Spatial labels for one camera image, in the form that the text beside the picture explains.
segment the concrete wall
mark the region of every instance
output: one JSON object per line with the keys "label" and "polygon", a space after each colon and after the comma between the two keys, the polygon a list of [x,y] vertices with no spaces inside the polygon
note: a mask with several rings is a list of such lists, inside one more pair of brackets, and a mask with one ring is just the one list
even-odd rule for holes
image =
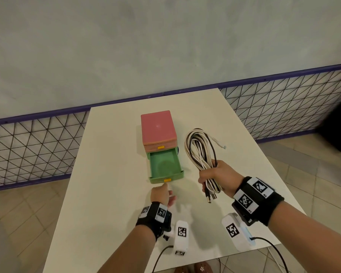
{"label": "concrete wall", "polygon": [[0,0],[0,118],[341,63],[341,0]]}

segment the table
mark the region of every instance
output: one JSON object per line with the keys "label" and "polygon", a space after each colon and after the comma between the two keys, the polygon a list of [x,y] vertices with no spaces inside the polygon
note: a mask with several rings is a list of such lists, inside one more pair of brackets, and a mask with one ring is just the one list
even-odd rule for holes
{"label": "table", "polygon": [[[197,182],[199,171],[184,151],[184,137],[193,128],[204,129],[227,146],[224,150],[215,144],[218,159],[244,176],[267,181],[303,211],[217,88],[95,107],[86,124],[44,273],[96,272],[130,233],[156,186],[148,180],[140,115],[163,110],[171,111],[185,172],[183,179],[169,183],[178,197],[170,211],[173,222],[185,220],[191,231],[186,255],[166,251],[156,271],[238,253],[221,224],[223,216],[234,211],[232,199],[221,193],[212,204],[207,203]],[[249,230],[254,236],[280,243],[259,222]],[[162,238],[157,241],[145,272],[151,272],[167,245]],[[257,240],[254,249],[267,246]]]}

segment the person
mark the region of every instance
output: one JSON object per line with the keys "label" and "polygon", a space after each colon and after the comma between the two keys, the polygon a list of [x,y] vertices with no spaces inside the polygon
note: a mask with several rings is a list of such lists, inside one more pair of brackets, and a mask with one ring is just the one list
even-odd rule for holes
{"label": "person", "polygon": [[[210,178],[215,179],[231,198],[244,179],[221,160],[218,160],[217,167],[200,171],[198,182],[202,184],[203,191],[206,179]],[[170,207],[176,200],[172,193],[168,191],[167,184],[163,184],[152,188],[150,200]],[[337,232],[284,201],[272,212],[268,228],[307,272],[341,272],[341,235]],[[155,242],[155,235],[150,228],[137,225],[98,273],[143,273]]]}

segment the pink box top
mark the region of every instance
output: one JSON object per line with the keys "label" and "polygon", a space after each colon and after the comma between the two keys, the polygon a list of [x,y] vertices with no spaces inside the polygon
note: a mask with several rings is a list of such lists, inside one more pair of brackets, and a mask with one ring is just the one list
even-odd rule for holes
{"label": "pink box top", "polygon": [[169,110],[143,114],[140,117],[143,145],[177,140],[176,130]]}

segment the wristband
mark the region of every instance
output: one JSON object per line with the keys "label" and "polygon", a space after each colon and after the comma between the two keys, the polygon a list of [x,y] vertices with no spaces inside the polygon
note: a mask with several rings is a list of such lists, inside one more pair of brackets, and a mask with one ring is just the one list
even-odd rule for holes
{"label": "wristband", "polygon": [[246,225],[260,221],[268,226],[274,209],[284,197],[259,178],[247,176],[236,190],[234,199],[232,206]]}
{"label": "wristband", "polygon": [[172,213],[168,211],[167,206],[160,202],[152,202],[150,206],[146,206],[141,211],[137,225],[145,225],[152,230],[157,240],[164,231],[171,230]]}

